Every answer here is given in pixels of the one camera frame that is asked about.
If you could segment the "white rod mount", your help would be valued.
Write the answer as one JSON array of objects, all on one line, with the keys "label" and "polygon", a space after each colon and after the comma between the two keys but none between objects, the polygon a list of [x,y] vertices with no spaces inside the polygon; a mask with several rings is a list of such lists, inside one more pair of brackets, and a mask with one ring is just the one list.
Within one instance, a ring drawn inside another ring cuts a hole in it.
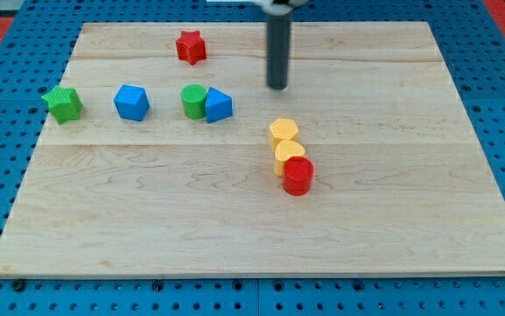
[{"label": "white rod mount", "polygon": [[267,15],[284,16],[305,5],[308,0],[252,0]]}]

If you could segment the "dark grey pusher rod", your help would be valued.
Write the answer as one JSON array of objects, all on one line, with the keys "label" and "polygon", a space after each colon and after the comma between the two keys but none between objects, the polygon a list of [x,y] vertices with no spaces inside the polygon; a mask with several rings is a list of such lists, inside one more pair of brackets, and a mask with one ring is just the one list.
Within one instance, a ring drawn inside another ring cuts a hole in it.
[{"label": "dark grey pusher rod", "polygon": [[292,13],[266,16],[266,83],[273,90],[287,87]]}]

